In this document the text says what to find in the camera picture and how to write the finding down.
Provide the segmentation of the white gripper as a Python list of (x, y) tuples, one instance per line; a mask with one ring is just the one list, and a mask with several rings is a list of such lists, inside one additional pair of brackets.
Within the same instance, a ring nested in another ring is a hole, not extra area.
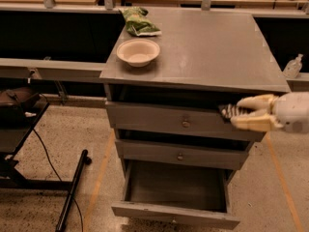
[[(250, 113), (234, 113), (230, 121), (237, 129), (259, 132), (282, 129), (293, 133), (309, 132), (308, 92), (291, 92), (279, 98), (273, 94), (247, 97), (238, 101), (237, 106), (257, 110)], [(274, 115), (267, 112), (271, 111), (272, 107)]]

